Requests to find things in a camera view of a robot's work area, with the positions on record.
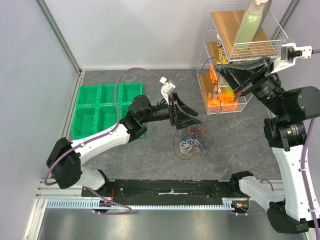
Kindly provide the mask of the yellow snack bag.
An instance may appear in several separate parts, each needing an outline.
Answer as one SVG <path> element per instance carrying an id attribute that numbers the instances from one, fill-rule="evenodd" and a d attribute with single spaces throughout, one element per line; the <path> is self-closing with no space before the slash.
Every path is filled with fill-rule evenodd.
<path id="1" fill-rule="evenodd" d="M 217 48 L 217 57 L 222 62 L 222 64 L 228 64 L 229 60 L 227 58 L 226 52 L 222 47 Z"/>

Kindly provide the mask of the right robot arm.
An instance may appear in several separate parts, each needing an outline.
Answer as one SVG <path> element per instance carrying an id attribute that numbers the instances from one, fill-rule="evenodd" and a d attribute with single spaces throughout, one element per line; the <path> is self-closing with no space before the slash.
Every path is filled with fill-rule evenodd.
<path id="1" fill-rule="evenodd" d="M 319 229 L 320 205 L 308 169 L 307 150 L 311 128 L 320 116 L 320 91 L 313 86 L 285 90 L 269 57 L 242 64 L 217 64 L 214 70 L 242 97 L 253 94 L 272 113 L 263 131 L 276 157 L 284 195 L 261 184 L 250 172 L 234 173 L 229 191 L 235 197 L 253 198 L 267 213 L 273 229 L 282 234 L 300 234 Z"/>

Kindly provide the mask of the green spray bottle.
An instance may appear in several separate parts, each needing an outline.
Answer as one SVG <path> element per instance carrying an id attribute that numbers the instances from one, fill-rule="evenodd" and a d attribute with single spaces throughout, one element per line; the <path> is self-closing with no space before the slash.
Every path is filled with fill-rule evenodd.
<path id="1" fill-rule="evenodd" d="M 262 25 L 270 10 L 271 0 L 249 0 L 241 24 L 234 39 L 234 50 L 247 51 L 254 37 L 262 31 Z"/>

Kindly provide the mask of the orange snack box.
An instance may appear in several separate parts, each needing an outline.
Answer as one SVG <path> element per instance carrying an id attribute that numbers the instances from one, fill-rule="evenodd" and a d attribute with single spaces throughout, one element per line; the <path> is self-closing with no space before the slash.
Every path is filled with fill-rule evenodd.
<path id="1" fill-rule="evenodd" d="M 238 100 L 229 87 L 220 87 L 208 93 L 208 106 L 215 112 L 230 112 L 238 108 Z"/>

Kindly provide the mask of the green compartment tray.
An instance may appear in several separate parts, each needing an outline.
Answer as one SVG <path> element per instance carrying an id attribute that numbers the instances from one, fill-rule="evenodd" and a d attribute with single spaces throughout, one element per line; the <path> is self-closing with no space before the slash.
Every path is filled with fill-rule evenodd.
<path id="1" fill-rule="evenodd" d="M 114 84 L 79 87 L 71 126 L 74 140 L 91 136 L 116 124 L 117 110 L 114 92 Z M 133 99 L 143 93 L 142 82 L 118 84 L 117 105 L 121 119 L 126 116 Z"/>

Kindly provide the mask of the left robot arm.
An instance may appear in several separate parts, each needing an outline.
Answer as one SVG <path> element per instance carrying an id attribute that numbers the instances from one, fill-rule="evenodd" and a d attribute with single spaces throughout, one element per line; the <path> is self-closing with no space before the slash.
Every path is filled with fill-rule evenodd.
<path id="1" fill-rule="evenodd" d="M 198 112 L 186 105 L 176 92 L 164 102 L 150 103 L 146 95 L 136 96 L 122 119 L 110 128 L 88 137 L 69 141 L 63 137 L 56 141 L 47 161 L 48 175 L 60 189 L 74 185 L 92 189 L 99 197 L 106 196 L 110 185 L 101 170 L 84 164 L 96 155 L 140 138 L 146 131 L 145 123 L 169 120 L 176 129 L 200 124 Z"/>

